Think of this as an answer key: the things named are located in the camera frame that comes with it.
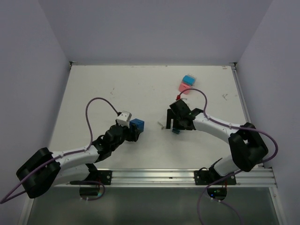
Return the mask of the teal dual usb charger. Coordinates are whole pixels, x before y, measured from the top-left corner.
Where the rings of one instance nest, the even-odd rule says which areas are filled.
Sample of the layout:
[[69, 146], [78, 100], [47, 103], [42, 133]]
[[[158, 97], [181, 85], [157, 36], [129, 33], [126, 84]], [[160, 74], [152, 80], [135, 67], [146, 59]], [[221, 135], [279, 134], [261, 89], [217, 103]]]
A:
[[176, 129], [176, 128], [173, 128], [172, 129], [172, 132], [174, 133], [174, 134], [180, 134], [180, 130], [179, 129]]

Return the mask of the dark blue cube socket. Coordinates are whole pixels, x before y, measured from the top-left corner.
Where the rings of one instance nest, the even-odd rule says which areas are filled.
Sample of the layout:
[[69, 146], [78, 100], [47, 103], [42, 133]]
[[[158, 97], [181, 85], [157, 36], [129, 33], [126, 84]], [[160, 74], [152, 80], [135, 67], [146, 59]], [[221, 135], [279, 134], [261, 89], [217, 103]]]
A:
[[144, 121], [143, 120], [135, 118], [135, 119], [131, 120], [129, 124], [130, 124], [130, 126], [136, 125], [136, 128], [138, 130], [140, 130], [141, 132], [144, 131]]

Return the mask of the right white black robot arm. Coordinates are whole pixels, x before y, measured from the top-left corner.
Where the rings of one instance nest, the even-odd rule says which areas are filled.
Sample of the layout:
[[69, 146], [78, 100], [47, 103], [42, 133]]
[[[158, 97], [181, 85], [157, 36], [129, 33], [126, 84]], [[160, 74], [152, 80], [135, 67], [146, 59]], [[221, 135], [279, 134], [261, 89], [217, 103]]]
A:
[[207, 184], [219, 184], [238, 170], [249, 172], [269, 153], [259, 133], [250, 130], [255, 128], [253, 124], [247, 122], [233, 128], [229, 123], [215, 123], [203, 110], [191, 110], [182, 99], [167, 109], [166, 128], [202, 131], [229, 144], [229, 156], [217, 160], [207, 170], [199, 169], [200, 179]]

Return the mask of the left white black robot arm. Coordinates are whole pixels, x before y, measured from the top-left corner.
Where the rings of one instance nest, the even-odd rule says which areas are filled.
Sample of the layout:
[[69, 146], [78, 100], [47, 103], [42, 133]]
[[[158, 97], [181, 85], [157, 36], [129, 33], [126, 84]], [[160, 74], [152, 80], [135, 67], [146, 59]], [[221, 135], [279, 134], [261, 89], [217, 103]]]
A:
[[89, 148], [51, 152], [39, 149], [16, 172], [31, 199], [51, 187], [73, 181], [92, 184], [98, 180], [95, 163], [106, 160], [125, 141], [136, 142], [144, 125], [130, 122], [129, 127], [113, 125], [94, 140]]

